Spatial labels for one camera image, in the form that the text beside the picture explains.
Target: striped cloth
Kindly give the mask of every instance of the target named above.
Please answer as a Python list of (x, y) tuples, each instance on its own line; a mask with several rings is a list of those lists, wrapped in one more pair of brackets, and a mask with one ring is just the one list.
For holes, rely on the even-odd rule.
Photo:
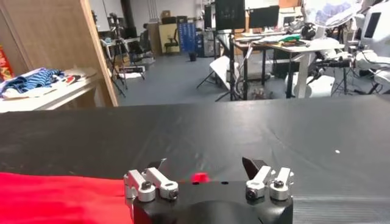
[(64, 74), (58, 69), (41, 69), (37, 73), (28, 77), (19, 76), (14, 80), (8, 82), (3, 91), (8, 88), (16, 89), (19, 93), (25, 93), (28, 90), (39, 87), (51, 87), (58, 78), (63, 78)]

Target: white wall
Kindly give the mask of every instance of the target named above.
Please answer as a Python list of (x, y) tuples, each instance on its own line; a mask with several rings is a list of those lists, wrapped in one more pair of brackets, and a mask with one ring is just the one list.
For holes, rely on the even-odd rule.
[[(157, 6), (157, 14), (163, 10), (170, 10), (172, 16), (188, 16), (196, 17), (196, 0), (155, 0)], [(147, 0), (130, 0), (134, 24), (137, 34), (140, 34), (143, 29), (143, 24), (149, 22), (149, 9)]]
[(108, 25), (107, 15), (105, 14), (103, 0), (90, 0), (91, 9), (97, 16), (97, 30), (98, 31), (109, 31), (110, 26)]
[(115, 13), (118, 17), (123, 18), (121, 0), (90, 0), (91, 9), (97, 16), (98, 31), (109, 31), (107, 17), (110, 13)]

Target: screw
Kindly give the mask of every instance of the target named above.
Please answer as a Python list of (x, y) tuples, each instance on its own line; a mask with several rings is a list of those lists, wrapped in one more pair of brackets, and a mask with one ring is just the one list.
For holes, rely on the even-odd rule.
[(169, 192), (169, 198), (172, 200), (175, 200), (178, 196), (179, 192), (178, 191), (170, 191)]
[(152, 183), (150, 181), (145, 181), (141, 185), (142, 190), (148, 190), (152, 187)]
[(246, 198), (248, 200), (256, 200), (257, 199), (257, 194), (254, 190), (248, 190), (246, 192)]
[(281, 180), (275, 180), (275, 182), (274, 182), (274, 186), (275, 186), (276, 188), (282, 188), (284, 185), (285, 185), (285, 184), (284, 184), (283, 181), (281, 181)]

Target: red cloth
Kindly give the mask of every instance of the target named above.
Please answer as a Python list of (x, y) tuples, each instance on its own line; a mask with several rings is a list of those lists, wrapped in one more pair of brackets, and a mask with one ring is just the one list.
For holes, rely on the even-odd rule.
[(0, 223), (132, 224), (123, 180), (0, 173)]

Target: office chair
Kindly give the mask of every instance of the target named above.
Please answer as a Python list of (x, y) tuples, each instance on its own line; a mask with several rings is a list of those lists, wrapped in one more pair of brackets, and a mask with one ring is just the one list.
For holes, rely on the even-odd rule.
[(170, 43), (164, 44), (166, 54), (168, 53), (168, 48), (179, 46), (179, 42), (177, 42), (177, 29), (175, 29), (175, 34), (174, 34), (173, 38), (169, 38), (169, 40), (170, 40)]

